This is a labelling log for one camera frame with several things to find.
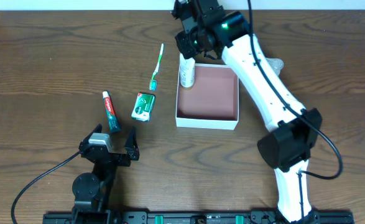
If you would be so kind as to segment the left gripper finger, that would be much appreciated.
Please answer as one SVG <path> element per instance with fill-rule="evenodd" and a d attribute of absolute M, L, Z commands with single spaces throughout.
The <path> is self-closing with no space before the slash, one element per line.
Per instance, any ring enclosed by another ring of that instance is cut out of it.
<path fill-rule="evenodd" d="M 124 145 L 130 160 L 138 161 L 140 157 L 139 147 L 136 139 L 136 128 L 133 126 Z"/>
<path fill-rule="evenodd" d="M 89 133 L 82 141 L 82 144 L 101 144 L 103 142 L 102 125 L 98 124 L 92 132 Z"/>

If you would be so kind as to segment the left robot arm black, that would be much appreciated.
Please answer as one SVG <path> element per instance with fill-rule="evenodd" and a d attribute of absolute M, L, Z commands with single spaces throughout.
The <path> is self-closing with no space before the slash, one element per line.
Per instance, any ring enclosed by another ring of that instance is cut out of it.
<path fill-rule="evenodd" d="M 133 127 L 126 139 L 125 154 L 111 152 L 109 134 L 102 132 L 99 124 L 79 145 L 81 157 L 94 164 L 91 172 L 79 175 L 72 184 L 75 196 L 70 223 L 121 223 L 121 214 L 108 208 L 110 193 L 118 167 L 129 167 L 139 160 L 136 129 Z"/>

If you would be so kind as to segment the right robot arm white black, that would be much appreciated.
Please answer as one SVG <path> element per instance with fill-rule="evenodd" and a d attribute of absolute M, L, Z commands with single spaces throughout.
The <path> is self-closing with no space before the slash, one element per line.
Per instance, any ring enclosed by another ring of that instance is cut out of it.
<path fill-rule="evenodd" d="M 262 116 L 268 134 L 257 143 L 276 176 L 277 209 L 288 223 L 312 212 L 306 173 L 322 117 L 307 110 L 282 83 L 263 54 L 252 17 L 226 13 L 218 1 L 175 1 L 171 12 L 182 22 L 175 37 L 184 59 L 214 52 L 238 76 Z"/>

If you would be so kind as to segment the white conditioner tube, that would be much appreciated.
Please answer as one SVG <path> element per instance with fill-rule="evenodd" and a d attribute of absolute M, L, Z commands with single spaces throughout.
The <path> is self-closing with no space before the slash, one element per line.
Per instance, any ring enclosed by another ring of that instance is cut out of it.
<path fill-rule="evenodd" d="M 179 80 L 184 88 L 191 88 L 195 82 L 195 60 L 194 58 L 185 59 L 180 53 L 179 60 Z"/>

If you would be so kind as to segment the clear pump bottle blue liquid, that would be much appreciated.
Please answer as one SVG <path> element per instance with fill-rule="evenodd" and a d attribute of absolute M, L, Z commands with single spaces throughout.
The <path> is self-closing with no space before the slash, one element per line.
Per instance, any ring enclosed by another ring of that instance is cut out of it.
<path fill-rule="evenodd" d="M 275 72 L 275 74 L 277 76 L 280 75 L 281 70 L 284 67 L 284 62 L 283 60 L 279 59 L 279 58 L 267 58 L 267 61 L 270 65 L 270 67 L 273 69 L 273 71 Z"/>

